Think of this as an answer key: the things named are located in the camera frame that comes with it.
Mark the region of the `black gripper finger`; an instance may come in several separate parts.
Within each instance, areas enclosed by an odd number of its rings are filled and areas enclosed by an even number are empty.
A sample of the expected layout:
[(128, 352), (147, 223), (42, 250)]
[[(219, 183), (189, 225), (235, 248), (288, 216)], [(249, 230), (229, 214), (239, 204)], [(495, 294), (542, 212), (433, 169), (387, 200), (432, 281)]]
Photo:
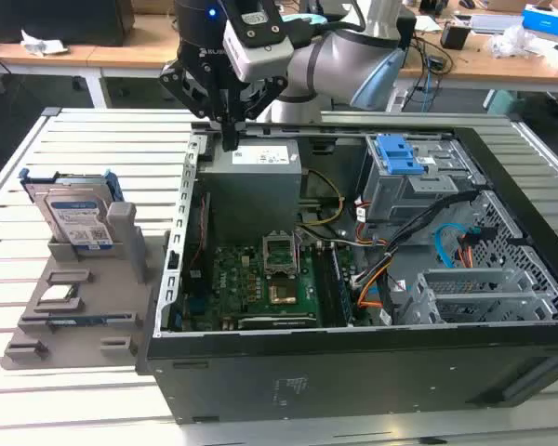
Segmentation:
[(264, 110), (286, 89), (288, 81), (285, 76), (273, 76), (265, 79), (247, 98), (238, 94), (238, 114), (234, 124), (234, 148), (237, 149), (246, 120), (256, 120)]
[(208, 62), (197, 62), (186, 68), (181, 62), (171, 62), (161, 71), (160, 84), (178, 99), (192, 114), (207, 118), (220, 132), (224, 150), (236, 149), (235, 121), (230, 115), (227, 89)]

